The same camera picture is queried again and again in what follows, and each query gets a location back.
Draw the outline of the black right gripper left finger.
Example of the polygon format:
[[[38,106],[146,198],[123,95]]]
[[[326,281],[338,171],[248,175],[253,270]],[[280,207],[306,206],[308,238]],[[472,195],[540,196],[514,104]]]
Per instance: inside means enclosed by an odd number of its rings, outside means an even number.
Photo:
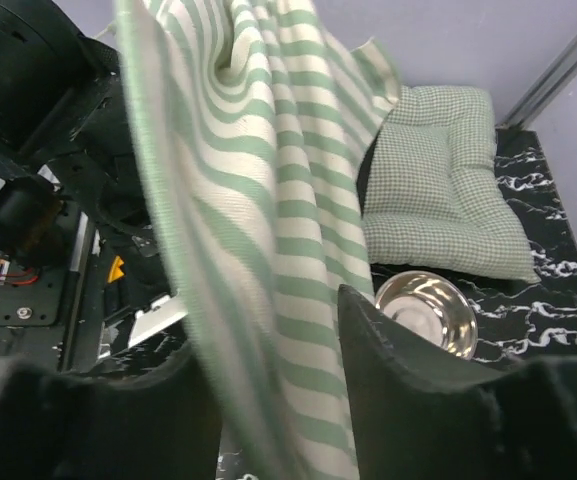
[[[121,380],[0,358],[0,479],[212,479],[221,428],[189,345]]]

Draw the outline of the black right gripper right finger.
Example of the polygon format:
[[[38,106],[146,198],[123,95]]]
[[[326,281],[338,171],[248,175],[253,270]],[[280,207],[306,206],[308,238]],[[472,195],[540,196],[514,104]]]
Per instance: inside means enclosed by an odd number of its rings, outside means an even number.
[[[577,356],[491,369],[346,285],[338,320],[362,478],[577,479]]]

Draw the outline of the green striped pet tent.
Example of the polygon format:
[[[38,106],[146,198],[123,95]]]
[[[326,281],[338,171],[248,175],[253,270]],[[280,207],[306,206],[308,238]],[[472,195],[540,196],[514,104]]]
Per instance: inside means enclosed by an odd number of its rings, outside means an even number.
[[[310,1],[119,1],[130,130],[186,332],[262,479],[359,475],[337,291],[373,294],[356,180],[400,85]]]

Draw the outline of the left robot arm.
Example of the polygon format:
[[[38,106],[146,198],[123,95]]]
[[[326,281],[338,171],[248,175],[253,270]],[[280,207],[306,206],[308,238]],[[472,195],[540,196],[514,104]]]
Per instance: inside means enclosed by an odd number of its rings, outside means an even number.
[[[141,184],[118,52],[51,1],[0,1],[0,251],[65,257],[57,209],[74,201],[122,259],[131,302],[170,291]]]

